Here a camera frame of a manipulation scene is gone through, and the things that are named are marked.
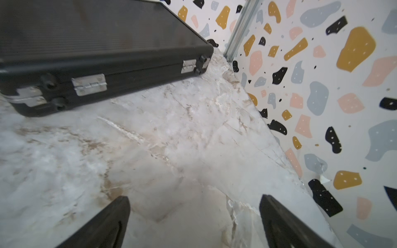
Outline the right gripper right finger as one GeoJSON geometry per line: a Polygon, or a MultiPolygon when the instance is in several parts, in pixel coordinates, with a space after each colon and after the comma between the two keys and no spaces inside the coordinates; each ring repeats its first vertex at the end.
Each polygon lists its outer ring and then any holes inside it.
{"type": "Polygon", "coordinates": [[[259,212],[270,248],[332,247],[271,195],[262,195],[259,212]]]}

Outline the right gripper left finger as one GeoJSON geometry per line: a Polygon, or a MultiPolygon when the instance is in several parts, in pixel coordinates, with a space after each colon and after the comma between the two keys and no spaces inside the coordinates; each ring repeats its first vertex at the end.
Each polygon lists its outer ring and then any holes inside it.
{"type": "Polygon", "coordinates": [[[127,196],[119,196],[58,247],[120,248],[129,216],[130,201],[127,196]]]}

